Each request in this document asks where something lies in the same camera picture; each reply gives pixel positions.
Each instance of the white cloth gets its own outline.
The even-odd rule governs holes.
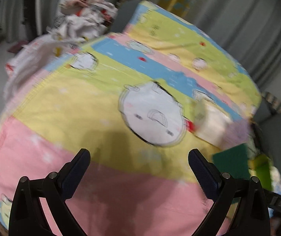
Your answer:
[[[83,39],[57,41],[50,34],[42,35],[26,45],[7,64],[13,69],[4,88],[5,101],[9,101],[19,88],[39,69],[56,59],[54,48],[69,49],[69,44],[77,45]]]
[[[50,34],[58,39],[76,39],[84,37],[88,40],[99,37],[105,33],[107,27],[102,25],[104,19],[101,12],[84,8],[82,15],[66,16],[62,25],[57,29],[50,29]]]

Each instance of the white cartoon face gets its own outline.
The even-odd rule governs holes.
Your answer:
[[[140,14],[138,16],[138,22],[144,24],[147,21],[147,13]]]
[[[242,112],[245,113],[247,111],[247,104],[246,103],[242,102],[239,107],[240,107]]]
[[[181,64],[181,59],[177,55],[169,53],[168,56],[171,60]]]
[[[155,10],[158,9],[157,5],[155,5],[155,4],[152,3],[152,2],[146,3],[146,7],[147,7],[149,10],[153,10],[153,11],[155,11]]]
[[[207,95],[206,93],[199,91],[199,90],[193,90],[192,97],[196,101],[201,101],[202,99],[205,99],[207,101],[215,103],[215,101],[209,95]]]
[[[231,108],[233,111],[235,111],[238,115],[242,115],[242,111],[240,109],[240,107],[234,103],[234,102],[231,102]]]
[[[74,56],[71,67],[80,70],[94,70],[98,64],[97,58],[88,52],[79,52]]]
[[[224,96],[224,95],[225,95],[225,92],[223,91],[222,87],[219,87],[217,84],[215,84],[215,86],[216,86],[216,92],[217,92],[219,95]]]
[[[237,73],[230,73],[230,74],[228,74],[228,77],[229,78],[233,78],[233,77],[235,77],[237,75]]]
[[[205,70],[207,69],[207,62],[204,59],[197,57],[193,59],[192,67],[197,71]]]
[[[9,215],[13,202],[9,200],[4,194],[1,195],[0,200],[0,215],[6,227],[9,225]]]
[[[133,50],[145,53],[145,54],[152,54],[153,51],[148,48],[147,46],[141,44],[140,42],[137,41],[129,41],[126,43],[128,47],[130,47]]]
[[[255,105],[251,105],[251,115],[254,116],[257,111],[257,107]]]
[[[182,106],[155,82],[127,86],[120,97],[120,112],[127,126],[153,145],[175,144],[186,130]]]

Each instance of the blanket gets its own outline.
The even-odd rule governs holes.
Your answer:
[[[70,211],[88,235],[192,235],[211,208],[187,155],[219,152],[193,133],[207,99],[233,121],[260,94],[244,68],[192,24],[147,1],[109,33],[37,72],[0,116],[0,222],[19,179],[44,178],[81,149],[91,164]],[[60,232],[45,201],[53,233]],[[218,235],[229,226],[226,219]]]

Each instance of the pink stripe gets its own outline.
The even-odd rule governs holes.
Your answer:
[[[11,114],[21,104],[25,96],[49,74],[49,71],[40,69],[32,77],[30,77],[30,79],[19,89],[14,97],[6,104],[4,112]]]
[[[72,158],[10,117],[0,134],[0,198],[13,198],[20,177],[43,178]],[[92,162],[67,205],[88,235],[184,236],[192,235],[212,201],[198,184],[123,173]],[[60,235],[47,205],[44,211]],[[220,234],[228,225],[225,221]]]
[[[128,47],[127,42],[133,41],[127,34],[116,35],[114,38],[121,45]],[[231,99],[227,95],[221,95],[217,92],[218,87],[212,82],[206,80],[205,78],[199,76],[194,73],[190,69],[182,66],[181,64],[171,60],[167,55],[160,53],[159,51],[155,51],[153,54],[145,54],[148,58],[168,67],[169,69],[176,72],[183,72],[187,77],[193,78],[197,81],[197,83],[202,86],[204,89],[215,95],[217,98],[225,102],[230,107],[232,106]]]
[[[0,131],[0,197],[5,194],[13,199],[22,176],[43,178],[60,170],[73,156],[9,117]]]

